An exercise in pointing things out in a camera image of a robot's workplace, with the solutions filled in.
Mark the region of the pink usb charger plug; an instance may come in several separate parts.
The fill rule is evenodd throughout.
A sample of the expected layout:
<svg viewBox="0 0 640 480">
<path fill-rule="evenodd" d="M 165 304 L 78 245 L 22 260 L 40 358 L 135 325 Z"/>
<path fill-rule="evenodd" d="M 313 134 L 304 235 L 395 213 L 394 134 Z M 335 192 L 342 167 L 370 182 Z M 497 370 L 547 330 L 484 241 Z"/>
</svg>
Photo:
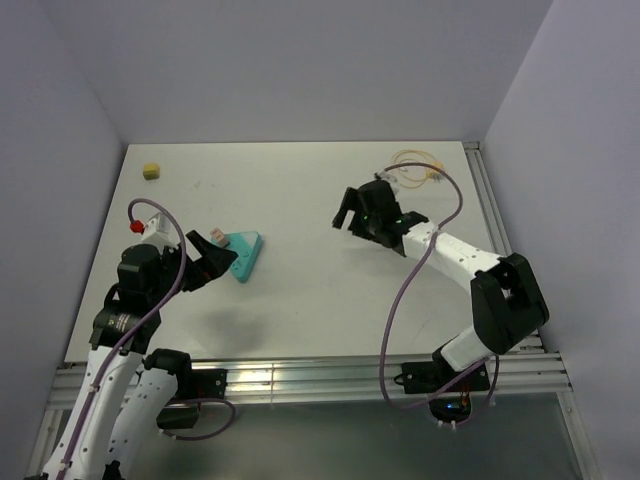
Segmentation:
<svg viewBox="0 0 640 480">
<path fill-rule="evenodd" d="M 211 240 L 216 246 L 220 248 L 225 248 L 229 245 L 230 243 L 229 238 L 219 228 L 214 228 L 210 232 L 210 234 L 211 234 Z"/>
</svg>

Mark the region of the teal triangular power strip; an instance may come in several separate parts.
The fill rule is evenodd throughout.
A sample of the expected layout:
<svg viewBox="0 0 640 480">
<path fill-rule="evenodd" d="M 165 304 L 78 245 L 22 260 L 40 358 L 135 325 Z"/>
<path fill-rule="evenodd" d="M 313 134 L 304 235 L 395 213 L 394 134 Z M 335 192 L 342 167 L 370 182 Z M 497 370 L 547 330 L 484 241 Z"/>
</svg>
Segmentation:
<svg viewBox="0 0 640 480">
<path fill-rule="evenodd" d="M 239 283 L 246 283 L 255 267 L 263 245 L 263 238 L 257 231 L 225 233 L 229 245 L 224 249 L 237 254 L 231 265 L 231 273 Z"/>
</svg>

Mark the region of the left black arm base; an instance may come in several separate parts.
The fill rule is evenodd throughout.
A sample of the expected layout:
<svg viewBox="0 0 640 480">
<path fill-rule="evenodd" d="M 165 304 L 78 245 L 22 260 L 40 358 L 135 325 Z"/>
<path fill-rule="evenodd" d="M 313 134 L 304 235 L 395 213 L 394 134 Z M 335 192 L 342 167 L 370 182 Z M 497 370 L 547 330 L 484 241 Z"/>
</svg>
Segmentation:
<svg viewBox="0 0 640 480">
<path fill-rule="evenodd" d="M 157 427 L 168 431 L 192 429 L 200 417 L 201 399 L 225 398 L 227 374 L 223 368 L 193 370 L 156 418 Z"/>
</svg>

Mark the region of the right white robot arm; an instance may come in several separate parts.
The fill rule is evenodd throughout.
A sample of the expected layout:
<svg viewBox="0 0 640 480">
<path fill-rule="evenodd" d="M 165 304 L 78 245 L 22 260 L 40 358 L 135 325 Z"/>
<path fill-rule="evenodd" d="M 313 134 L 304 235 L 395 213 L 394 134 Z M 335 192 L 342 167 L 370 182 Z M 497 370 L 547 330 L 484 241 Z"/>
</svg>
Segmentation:
<svg viewBox="0 0 640 480">
<path fill-rule="evenodd" d="M 524 256 L 484 251 L 443 232 L 418 212 L 402 211 L 387 181 L 376 179 L 347 188 L 332 226 L 340 229 L 349 212 L 352 235 L 418 261 L 411 277 L 428 264 L 469 294 L 471 325 L 433 354 L 433 378 L 441 388 L 457 388 L 472 364 L 507 353 L 549 320 L 548 307 Z"/>
</svg>

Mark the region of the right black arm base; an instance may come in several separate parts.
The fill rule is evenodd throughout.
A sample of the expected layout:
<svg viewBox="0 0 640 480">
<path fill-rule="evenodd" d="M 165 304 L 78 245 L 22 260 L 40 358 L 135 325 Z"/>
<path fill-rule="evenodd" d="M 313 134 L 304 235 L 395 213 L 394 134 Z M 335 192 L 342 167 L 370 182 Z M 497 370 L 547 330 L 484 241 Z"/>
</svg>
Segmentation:
<svg viewBox="0 0 640 480">
<path fill-rule="evenodd" d="M 444 361 L 413 361 L 401 364 L 393 382 L 403 388 L 405 395 L 426 394 L 429 413 L 436 423 L 451 428 L 468 422 L 475 412 L 472 394 L 485 393 L 482 407 L 490 405 L 497 386 L 497 373 L 489 379 L 485 363 L 477 365 L 455 383 L 461 375 Z"/>
</svg>

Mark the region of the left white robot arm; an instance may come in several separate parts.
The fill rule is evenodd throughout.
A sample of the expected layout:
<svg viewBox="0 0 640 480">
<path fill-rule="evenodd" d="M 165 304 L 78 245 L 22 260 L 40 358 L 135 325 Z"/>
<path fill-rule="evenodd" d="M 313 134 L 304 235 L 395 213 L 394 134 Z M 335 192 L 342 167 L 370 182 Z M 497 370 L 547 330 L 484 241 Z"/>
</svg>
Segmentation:
<svg viewBox="0 0 640 480">
<path fill-rule="evenodd" d="M 226 273 L 235 252 L 195 231 L 174 245 L 163 233 L 127 248 L 117 282 L 93 321 L 84 379 L 68 423 L 40 479 L 124 479 L 143 437 L 169 405 L 187 408 L 181 428 L 198 419 L 200 397 L 189 354 L 148 350 L 160 308 Z"/>
</svg>

